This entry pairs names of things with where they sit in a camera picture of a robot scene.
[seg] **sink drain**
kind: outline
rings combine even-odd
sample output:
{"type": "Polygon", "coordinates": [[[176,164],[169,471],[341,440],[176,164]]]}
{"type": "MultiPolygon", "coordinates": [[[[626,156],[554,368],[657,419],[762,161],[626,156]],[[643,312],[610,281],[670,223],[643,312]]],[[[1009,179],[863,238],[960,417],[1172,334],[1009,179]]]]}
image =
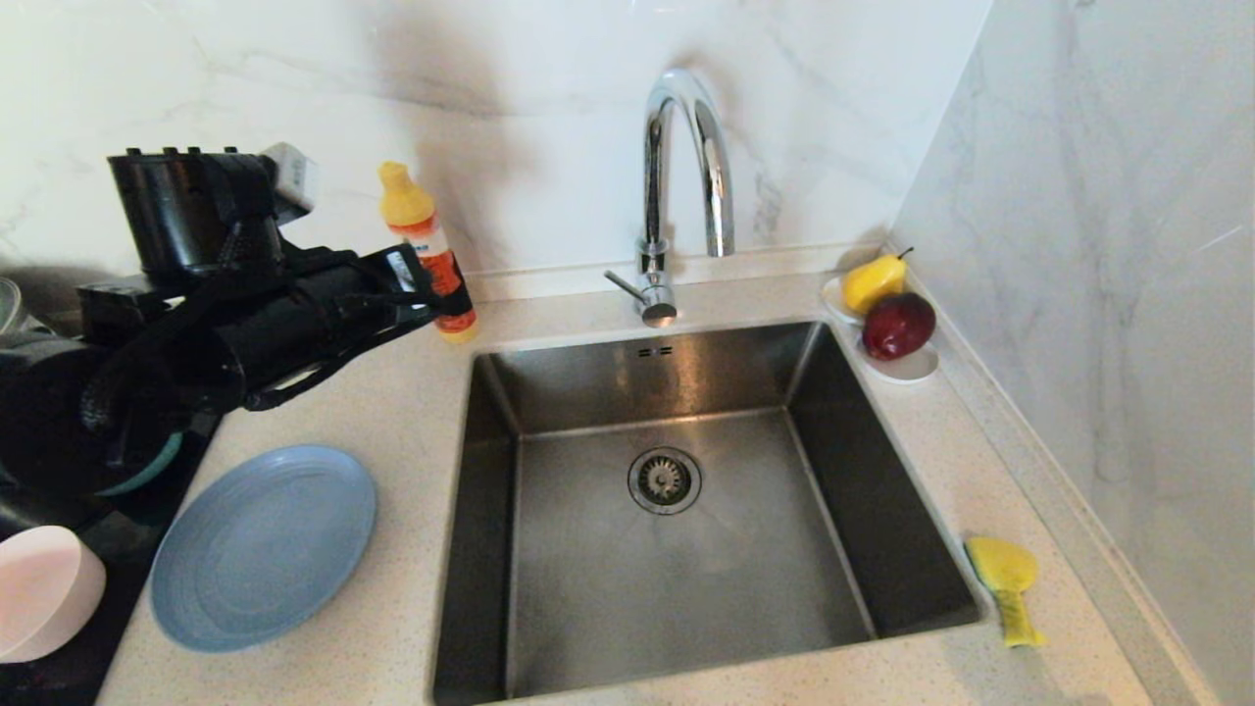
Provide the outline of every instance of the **sink drain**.
{"type": "Polygon", "coordinates": [[[650,449],[633,461],[628,490],[638,505],[655,515],[683,513],[702,492],[702,469],[679,449],[650,449]]]}

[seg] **sponge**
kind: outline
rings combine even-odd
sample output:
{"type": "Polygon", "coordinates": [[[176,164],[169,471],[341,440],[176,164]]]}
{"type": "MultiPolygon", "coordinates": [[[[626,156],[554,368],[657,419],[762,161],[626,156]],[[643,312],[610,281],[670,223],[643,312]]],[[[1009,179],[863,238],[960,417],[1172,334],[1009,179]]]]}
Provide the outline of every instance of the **sponge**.
{"type": "Polygon", "coordinates": [[[1003,613],[1003,643],[1007,647],[1045,645],[1045,637],[1028,622],[1022,596],[1037,581],[1037,559],[1010,542],[991,537],[973,537],[965,543],[968,558],[980,583],[993,592],[1003,613]]]}

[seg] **faucet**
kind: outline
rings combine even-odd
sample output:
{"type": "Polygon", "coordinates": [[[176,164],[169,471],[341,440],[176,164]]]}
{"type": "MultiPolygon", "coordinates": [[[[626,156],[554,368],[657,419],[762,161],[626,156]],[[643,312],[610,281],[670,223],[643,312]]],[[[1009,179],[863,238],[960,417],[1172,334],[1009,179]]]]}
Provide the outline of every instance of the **faucet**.
{"type": "Polygon", "coordinates": [[[645,236],[636,242],[636,280],[634,286],[610,270],[606,278],[636,298],[636,310],[646,325],[660,327],[675,320],[675,293],[666,271],[668,242],[663,237],[663,138],[669,110],[684,110],[702,166],[702,192],[705,196],[707,255],[724,257],[735,251],[732,222],[732,173],[728,148],[723,140],[714,102],[684,69],[664,73],[649,92],[645,103],[645,236]]]}

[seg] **stainless steel sink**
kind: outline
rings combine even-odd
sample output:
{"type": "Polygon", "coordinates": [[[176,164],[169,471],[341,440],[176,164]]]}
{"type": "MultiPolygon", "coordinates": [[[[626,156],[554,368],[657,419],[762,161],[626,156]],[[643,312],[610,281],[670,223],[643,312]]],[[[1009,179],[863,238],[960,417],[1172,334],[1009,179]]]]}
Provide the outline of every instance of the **stainless steel sink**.
{"type": "Polygon", "coordinates": [[[437,703],[976,618],[826,325],[476,359],[437,703]]]}

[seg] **faucet spout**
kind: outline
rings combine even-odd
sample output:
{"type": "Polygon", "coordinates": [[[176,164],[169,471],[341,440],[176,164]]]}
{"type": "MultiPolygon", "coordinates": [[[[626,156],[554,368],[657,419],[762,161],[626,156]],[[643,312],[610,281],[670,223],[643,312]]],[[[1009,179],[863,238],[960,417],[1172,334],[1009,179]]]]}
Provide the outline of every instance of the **faucet spout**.
{"type": "Polygon", "coordinates": [[[707,253],[712,257],[732,255],[735,252],[732,172],[723,128],[714,100],[702,83],[684,69],[664,73],[645,104],[645,245],[656,248],[663,241],[663,139],[671,104],[684,113],[698,149],[705,197],[707,253]]]}

